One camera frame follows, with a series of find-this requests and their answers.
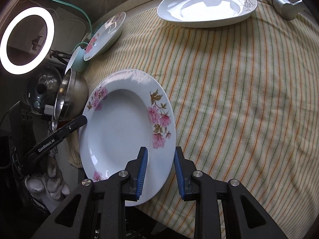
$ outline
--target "stainless steel pot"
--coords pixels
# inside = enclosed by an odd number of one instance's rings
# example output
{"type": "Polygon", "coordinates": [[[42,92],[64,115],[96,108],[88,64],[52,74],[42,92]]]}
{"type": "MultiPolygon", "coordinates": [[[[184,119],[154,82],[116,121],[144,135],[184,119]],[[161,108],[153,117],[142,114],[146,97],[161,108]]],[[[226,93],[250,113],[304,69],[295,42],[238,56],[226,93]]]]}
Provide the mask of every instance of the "stainless steel pot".
{"type": "Polygon", "coordinates": [[[54,119],[70,121],[80,116],[87,103],[88,93],[84,77],[70,68],[63,77],[55,99],[54,119]]]}

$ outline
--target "triangular cutout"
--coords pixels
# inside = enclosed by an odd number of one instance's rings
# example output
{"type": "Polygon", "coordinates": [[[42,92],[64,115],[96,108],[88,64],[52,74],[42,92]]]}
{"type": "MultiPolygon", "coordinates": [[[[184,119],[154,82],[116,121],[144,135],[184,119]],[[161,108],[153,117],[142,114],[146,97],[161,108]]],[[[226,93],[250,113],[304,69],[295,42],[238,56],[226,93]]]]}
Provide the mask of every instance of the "triangular cutout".
{"type": "Polygon", "coordinates": [[[251,202],[244,195],[240,196],[240,200],[244,208],[244,213],[249,228],[255,228],[266,224],[266,220],[263,218],[263,216],[257,211],[257,209],[254,208],[251,202]]]}
{"type": "Polygon", "coordinates": [[[57,224],[72,227],[75,219],[75,214],[81,200],[81,195],[77,194],[71,202],[61,211],[61,213],[56,217],[55,222],[57,224]]]}

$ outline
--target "oval plate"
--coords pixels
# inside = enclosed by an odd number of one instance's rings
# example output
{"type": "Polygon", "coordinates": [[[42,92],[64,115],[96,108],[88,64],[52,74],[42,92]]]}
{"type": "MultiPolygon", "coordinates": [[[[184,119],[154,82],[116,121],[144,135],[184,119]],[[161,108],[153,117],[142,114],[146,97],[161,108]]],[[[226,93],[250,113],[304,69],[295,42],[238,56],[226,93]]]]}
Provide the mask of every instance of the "oval plate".
{"type": "Polygon", "coordinates": [[[257,0],[163,0],[157,15],[190,28],[212,28],[246,20],[257,8],[257,0]]]}
{"type": "Polygon", "coordinates": [[[98,29],[85,49],[84,61],[104,53],[113,46],[122,33],[125,17],[125,12],[118,13],[98,29]]]}
{"type": "Polygon", "coordinates": [[[143,71],[126,69],[103,80],[93,91],[80,128],[80,155],[87,177],[107,179],[148,149],[143,192],[136,206],[164,185],[174,159],[176,129],[173,110],[160,84],[143,71]]]}

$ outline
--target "gloved hand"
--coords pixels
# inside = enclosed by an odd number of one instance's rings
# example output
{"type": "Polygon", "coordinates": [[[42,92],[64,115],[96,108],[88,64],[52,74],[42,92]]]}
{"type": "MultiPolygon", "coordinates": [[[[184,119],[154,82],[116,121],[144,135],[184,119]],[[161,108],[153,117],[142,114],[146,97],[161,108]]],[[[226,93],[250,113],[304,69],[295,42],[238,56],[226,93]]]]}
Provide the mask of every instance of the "gloved hand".
{"type": "Polygon", "coordinates": [[[47,157],[46,174],[42,176],[36,174],[27,176],[24,182],[36,204],[41,206],[40,203],[43,203],[50,213],[63,200],[62,194],[67,196],[70,193],[69,186],[63,180],[62,172],[56,160],[51,156],[47,157]]]}

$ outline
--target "light blue cup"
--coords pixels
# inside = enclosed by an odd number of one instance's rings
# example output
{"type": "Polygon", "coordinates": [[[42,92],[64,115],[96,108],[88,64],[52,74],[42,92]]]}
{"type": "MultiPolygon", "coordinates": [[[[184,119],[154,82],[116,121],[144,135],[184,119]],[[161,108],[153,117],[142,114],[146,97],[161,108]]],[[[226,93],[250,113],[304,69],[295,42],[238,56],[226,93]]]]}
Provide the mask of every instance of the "light blue cup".
{"type": "Polygon", "coordinates": [[[85,49],[82,49],[80,46],[77,47],[77,49],[73,52],[68,65],[66,66],[65,72],[67,72],[70,68],[77,72],[84,72],[88,65],[89,62],[84,61],[85,49]]]}

